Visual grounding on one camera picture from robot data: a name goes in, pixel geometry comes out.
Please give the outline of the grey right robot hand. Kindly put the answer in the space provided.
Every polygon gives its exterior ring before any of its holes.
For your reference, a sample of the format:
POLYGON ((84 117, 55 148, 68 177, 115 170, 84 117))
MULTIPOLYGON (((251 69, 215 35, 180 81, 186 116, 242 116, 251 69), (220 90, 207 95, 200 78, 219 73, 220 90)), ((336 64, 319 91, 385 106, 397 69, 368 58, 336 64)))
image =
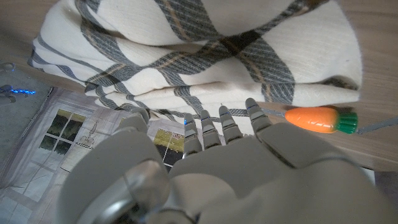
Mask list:
MULTIPOLYGON (((16 65, 11 62, 6 62, 1 64, 2 72, 13 72, 16 65)), ((1 86, 1 106, 15 103, 18 98, 27 98, 30 95, 36 94, 34 90, 25 89, 14 89, 12 85, 2 85, 1 86)))

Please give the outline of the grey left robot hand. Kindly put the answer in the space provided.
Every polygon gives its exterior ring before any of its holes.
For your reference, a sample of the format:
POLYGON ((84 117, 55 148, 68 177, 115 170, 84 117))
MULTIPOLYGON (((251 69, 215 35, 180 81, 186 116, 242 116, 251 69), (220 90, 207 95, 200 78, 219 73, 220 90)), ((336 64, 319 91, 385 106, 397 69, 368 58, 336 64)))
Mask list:
POLYGON ((252 136, 227 107, 220 140, 207 111, 202 133, 185 116, 183 158, 166 169, 147 135, 148 112, 132 115, 72 169, 56 223, 396 223, 397 209, 365 172, 324 140, 272 124, 251 98, 252 136))

